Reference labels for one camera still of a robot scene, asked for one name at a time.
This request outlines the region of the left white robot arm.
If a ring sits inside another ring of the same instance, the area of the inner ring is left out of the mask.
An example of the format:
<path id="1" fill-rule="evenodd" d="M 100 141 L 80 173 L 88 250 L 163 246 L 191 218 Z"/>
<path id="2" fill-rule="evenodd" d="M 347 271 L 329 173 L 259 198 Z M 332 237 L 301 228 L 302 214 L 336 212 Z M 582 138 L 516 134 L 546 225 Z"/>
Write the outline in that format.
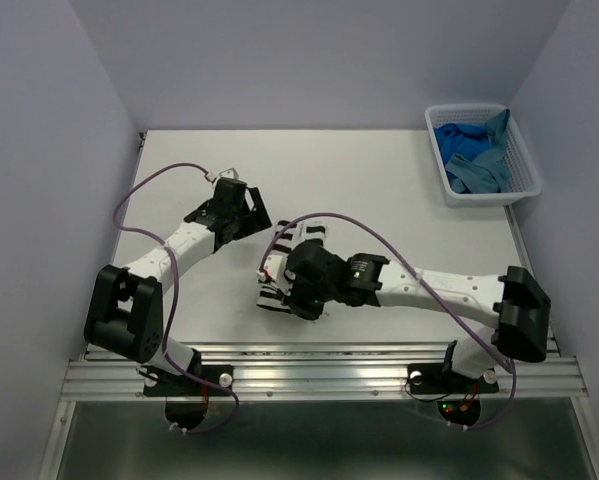
<path id="1" fill-rule="evenodd" d="M 219 178 L 213 196 L 185 216 L 158 247 L 127 265 L 107 265 L 98 272 L 85 340 L 167 372 L 167 382 L 178 393 L 194 392 L 201 384 L 201 354 L 170 337 L 164 296 L 198 262 L 271 226 L 258 188 Z"/>

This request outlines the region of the black white striped tank top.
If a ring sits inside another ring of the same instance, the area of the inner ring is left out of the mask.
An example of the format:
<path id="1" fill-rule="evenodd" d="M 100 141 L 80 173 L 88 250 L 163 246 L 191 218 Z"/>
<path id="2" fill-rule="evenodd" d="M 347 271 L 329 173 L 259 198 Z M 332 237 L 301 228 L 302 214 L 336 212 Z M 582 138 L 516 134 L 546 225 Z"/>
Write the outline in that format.
<path id="1" fill-rule="evenodd" d="M 308 220 L 300 222 L 286 229 L 282 234 L 280 231 L 289 224 L 288 220 L 280 219 L 275 227 L 271 253 L 287 257 L 290 252 L 304 241 L 313 242 L 323 246 L 327 236 L 327 225 L 320 220 Z M 264 310 L 291 314 L 291 310 L 282 302 L 281 292 L 264 283 L 259 283 L 259 297 L 256 305 Z"/>

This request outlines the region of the teal tank top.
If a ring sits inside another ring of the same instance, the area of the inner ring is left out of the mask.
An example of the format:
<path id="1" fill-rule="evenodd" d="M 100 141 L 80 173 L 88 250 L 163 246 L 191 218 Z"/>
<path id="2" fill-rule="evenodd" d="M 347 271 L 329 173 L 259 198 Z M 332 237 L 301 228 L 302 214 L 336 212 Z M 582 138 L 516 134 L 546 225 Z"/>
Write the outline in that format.
<path id="1" fill-rule="evenodd" d="M 451 189 L 459 194 L 505 193 L 511 178 L 503 158 L 507 150 L 507 126 L 510 110 L 505 109 L 489 119 L 484 126 L 487 129 L 490 149 L 468 161 L 455 155 L 445 170 Z"/>

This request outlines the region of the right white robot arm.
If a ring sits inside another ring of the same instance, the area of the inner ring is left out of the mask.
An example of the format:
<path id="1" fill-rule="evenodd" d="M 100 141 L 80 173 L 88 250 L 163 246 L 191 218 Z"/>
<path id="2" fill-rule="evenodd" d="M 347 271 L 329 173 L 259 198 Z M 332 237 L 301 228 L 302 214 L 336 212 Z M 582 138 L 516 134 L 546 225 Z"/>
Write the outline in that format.
<path id="1" fill-rule="evenodd" d="M 511 266 L 503 275 L 458 275 L 407 268 L 384 256 L 347 259 L 304 241 L 286 255 L 269 255 L 264 274 L 291 313 L 318 319 L 326 303 L 349 307 L 408 307 L 443 312 L 480 329 L 450 343 L 439 366 L 442 384 L 461 390 L 511 362 L 541 363 L 547 356 L 551 300 L 533 275 Z"/>

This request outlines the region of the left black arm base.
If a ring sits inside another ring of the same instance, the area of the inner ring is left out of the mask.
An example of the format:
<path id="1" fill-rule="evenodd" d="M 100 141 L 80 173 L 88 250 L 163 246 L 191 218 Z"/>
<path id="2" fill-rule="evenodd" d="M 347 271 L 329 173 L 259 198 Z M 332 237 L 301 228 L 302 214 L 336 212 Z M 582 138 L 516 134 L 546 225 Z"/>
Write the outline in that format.
<path id="1" fill-rule="evenodd" d="M 214 429 L 217 422 L 210 419 L 210 396 L 230 397 L 229 392 L 210 389 L 185 376 L 173 375 L 153 366 L 136 368 L 144 381 L 143 395 L 165 400 L 164 414 L 170 427 L 181 433 Z"/>

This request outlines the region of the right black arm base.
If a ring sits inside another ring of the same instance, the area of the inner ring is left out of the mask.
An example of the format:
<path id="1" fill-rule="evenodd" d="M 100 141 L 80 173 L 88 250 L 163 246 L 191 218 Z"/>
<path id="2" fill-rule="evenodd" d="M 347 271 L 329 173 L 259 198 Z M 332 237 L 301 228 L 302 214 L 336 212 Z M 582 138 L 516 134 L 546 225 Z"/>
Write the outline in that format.
<path id="1" fill-rule="evenodd" d="M 405 393 L 412 399 L 436 406 L 451 425 L 474 427 L 480 420 L 481 395 L 499 392 L 497 377 L 472 379 L 448 370 L 442 363 L 407 366 Z"/>

